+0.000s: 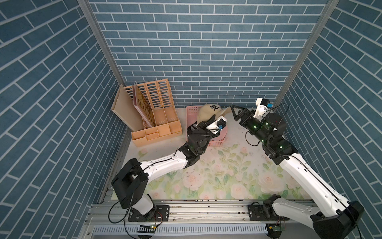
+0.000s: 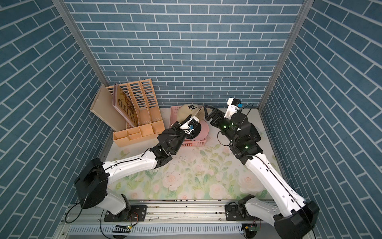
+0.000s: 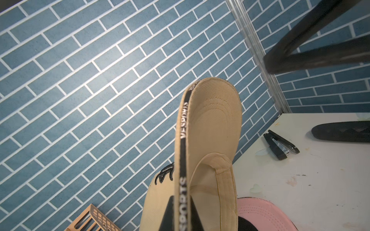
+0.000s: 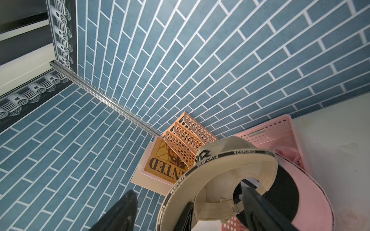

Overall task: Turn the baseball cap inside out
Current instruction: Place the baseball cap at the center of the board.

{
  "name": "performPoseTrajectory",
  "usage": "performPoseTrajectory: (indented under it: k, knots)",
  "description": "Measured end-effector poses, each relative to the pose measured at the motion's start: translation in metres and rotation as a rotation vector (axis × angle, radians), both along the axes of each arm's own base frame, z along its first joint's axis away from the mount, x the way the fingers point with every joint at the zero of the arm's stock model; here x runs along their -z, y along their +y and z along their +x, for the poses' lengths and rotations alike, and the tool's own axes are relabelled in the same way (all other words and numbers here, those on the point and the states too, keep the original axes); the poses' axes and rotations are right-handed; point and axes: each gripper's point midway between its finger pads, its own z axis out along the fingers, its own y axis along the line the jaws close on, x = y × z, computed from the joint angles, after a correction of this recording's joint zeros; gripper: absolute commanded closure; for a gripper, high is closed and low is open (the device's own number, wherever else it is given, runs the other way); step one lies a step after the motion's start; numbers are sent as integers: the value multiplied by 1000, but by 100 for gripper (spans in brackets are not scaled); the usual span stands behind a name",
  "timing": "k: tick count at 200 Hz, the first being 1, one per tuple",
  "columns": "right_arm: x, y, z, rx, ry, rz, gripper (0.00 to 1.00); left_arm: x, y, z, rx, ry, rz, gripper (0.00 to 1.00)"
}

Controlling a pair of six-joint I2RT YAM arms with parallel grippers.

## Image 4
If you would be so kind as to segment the beige baseball cap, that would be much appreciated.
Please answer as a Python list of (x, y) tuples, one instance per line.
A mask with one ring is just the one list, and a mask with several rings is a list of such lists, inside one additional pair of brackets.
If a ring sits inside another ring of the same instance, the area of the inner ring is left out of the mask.
[(244, 210), (235, 203), (234, 190), (243, 179), (256, 178), (263, 195), (273, 185), (278, 169), (275, 153), (231, 136), (202, 146), (195, 164), (166, 195), (158, 214), (158, 231), (173, 231), (188, 202), (194, 203), (192, 228), (199, 221), (228, 221)]

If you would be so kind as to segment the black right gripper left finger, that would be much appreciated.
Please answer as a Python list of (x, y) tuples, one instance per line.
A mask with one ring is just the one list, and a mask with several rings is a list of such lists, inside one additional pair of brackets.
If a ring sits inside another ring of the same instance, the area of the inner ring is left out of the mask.
[(90, 231), (133, 231), (137, 209), (137, 194), (129, 190)]

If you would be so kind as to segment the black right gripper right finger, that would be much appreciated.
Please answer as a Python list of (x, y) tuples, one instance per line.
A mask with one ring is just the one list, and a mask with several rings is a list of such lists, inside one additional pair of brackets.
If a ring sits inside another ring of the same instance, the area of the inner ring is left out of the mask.
[(246, 188), (242, 195), (244, 215), (250, 231), (296, 231), (291, 222), (255, 189)]

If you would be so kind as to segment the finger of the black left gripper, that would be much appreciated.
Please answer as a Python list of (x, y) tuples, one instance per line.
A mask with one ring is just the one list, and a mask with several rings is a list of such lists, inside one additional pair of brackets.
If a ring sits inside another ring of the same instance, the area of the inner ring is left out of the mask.
[(174, 227), (174, 231), (191, 231), (193, 211), (194, 203), (188, 202)]

